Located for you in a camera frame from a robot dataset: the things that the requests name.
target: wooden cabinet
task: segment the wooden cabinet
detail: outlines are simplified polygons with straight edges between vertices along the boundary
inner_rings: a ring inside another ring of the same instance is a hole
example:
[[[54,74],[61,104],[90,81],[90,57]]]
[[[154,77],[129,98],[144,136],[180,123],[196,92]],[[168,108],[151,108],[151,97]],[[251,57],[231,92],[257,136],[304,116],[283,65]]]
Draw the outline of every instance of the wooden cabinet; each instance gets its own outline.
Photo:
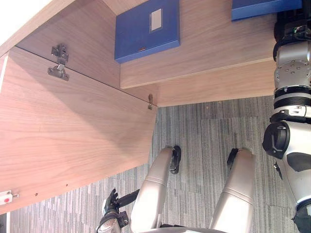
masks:
[[[116,15],[144,1],[46,0],[16,17],[0,45],[0,192],[20,198],[0,214],[145,163],[150,94],[172,106],[273,93],[275,15],[231,22],[227,0],[180,0],[181,46],[118,64]],[[60,43],[68,82],[47,74]]]

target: metal hinge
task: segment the metal hinge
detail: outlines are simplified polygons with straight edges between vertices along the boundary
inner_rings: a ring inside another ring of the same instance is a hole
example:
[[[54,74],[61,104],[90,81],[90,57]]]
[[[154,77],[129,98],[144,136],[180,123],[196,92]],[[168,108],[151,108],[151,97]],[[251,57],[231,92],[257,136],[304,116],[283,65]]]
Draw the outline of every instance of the metal hinge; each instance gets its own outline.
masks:
[[[63,79],[65,81],[69,80],[69,75],[66,74],[64,68],[65,63],[68,62],[69,55],[66,53],[66,45],[65,44],[59,44],[56,47],[52,47],[51,54],[55,57],[57,57],[57,66],[54,66],[53,68],[48,68],[48,74],[52,75],[54,77]]]
[[[152,110],[152,102],[153,102],[153,96],[152,94],[149,94],[148,96],[148,100],[149,100],[149,104],[148,104],[148,109]]]

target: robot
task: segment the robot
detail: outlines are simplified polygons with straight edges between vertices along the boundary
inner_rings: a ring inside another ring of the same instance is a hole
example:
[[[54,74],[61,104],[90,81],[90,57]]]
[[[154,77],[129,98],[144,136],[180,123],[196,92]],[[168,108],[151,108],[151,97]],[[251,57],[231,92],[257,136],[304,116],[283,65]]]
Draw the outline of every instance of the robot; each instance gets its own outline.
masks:
[[[298,230],[311,232],[311,1],[281,12],[274,28],[274,114],[262,146],[276,160]]]
[[[274,29],[276,61],[274,114],[262,146],[275,158],[295,209],[294,223],[301,233],[311,232],[311,1],[303,8],[281,12]],[[232,149],[229,177],[218,200],[209,229],[162,224],[168,174],[177,174],[179,146],[166,147],[154,160],[140,190],[118,199],[112,190],[103,205],[96,233],[248,233],[252,224],[255,156],[249,149]],[[119,208],[135,201],[130,219]]]

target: white latch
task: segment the white latch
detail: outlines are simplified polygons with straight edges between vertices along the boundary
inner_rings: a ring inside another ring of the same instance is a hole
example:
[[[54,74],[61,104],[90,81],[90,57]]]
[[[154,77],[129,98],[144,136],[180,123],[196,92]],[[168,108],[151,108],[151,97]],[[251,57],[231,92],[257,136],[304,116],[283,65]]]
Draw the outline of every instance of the white latch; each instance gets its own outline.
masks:
[[[13,195],[11,190],[0,192],[0,205],[12,202],[13,198],[18,198],[18,194]]]

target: striped carpet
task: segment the striped carpet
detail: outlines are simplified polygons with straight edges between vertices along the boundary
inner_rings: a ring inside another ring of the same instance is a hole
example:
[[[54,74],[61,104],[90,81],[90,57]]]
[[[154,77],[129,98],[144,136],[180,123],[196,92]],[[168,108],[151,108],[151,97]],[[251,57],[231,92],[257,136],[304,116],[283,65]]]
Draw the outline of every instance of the striped carpet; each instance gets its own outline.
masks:
[[[161,148],[175,144],[183,157],[179,174],[169,176],[163,223],[208,227],[231,148],[245,146],[257,156],[252,232],[298,232],[273,159],[261,148],[272,107],[272,97],[260,97],[159,108],[148,164],[13,211],[11,232],[93,233],[110,191],[123,196],[138,189]],[[130,216],[132,205],[125,209]]]

